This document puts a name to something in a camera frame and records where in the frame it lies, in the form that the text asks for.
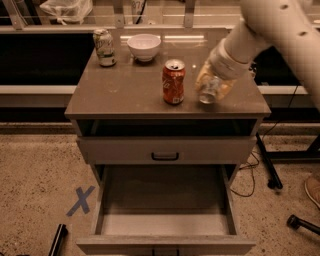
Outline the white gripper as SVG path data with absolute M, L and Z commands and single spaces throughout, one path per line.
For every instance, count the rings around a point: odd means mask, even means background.
M 248 71 L 251 59 L 243 55 L 242 51 L 237 49 L 230 53 L 225 46 L 226 39 L 222 39 L 210 52 L 207 60 L 204 62 L 195 82 L 197 92 L 210 82 L 214 76 L 220 80 L 216 89 L 216 100 L 225 98 L 235 84 L 235 79 L 240 78 Z

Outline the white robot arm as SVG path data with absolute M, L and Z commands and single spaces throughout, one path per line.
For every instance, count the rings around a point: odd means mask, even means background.
M 222 100 L 253 60 L 275 47 L 320 109 L 320 33 L 305 14 L 312 1 L 240 0 L 239 23 L 210 52 L 198 74 L 199 98 L 206 98 L 209 87 L 209 100 Z

